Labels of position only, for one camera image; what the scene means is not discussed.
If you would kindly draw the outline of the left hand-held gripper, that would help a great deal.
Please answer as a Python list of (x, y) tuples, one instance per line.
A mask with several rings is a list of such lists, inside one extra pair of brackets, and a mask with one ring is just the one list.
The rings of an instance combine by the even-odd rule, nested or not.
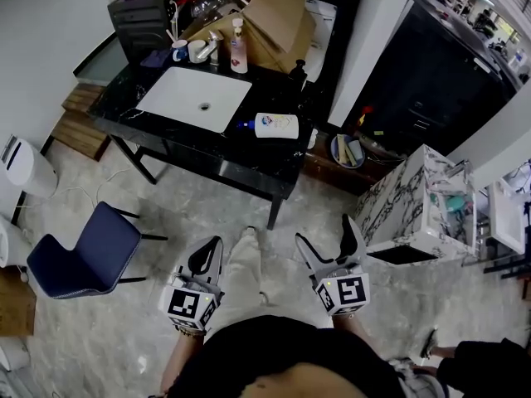
[(192, 247), (187, 268), (184, 265), (175, 267), (158, 301), (158, 309), (174, 326), (206, 331), (223, 295), (218, 286), (222, 255), (223, 242), (215, 235)]

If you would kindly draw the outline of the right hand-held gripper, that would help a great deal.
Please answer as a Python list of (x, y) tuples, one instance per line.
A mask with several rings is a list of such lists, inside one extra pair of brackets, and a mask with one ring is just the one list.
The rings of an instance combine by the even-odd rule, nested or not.
[(368, 273), (360, 265), (367, 256), (366, 244), (349, 215), (342, 214), (341, 221), (339, 265), (324, 258), (303, 235), (295, 234), (296, 247), (312, 272), (313, 290), (329, 316), (354, 313), (370, 302)]

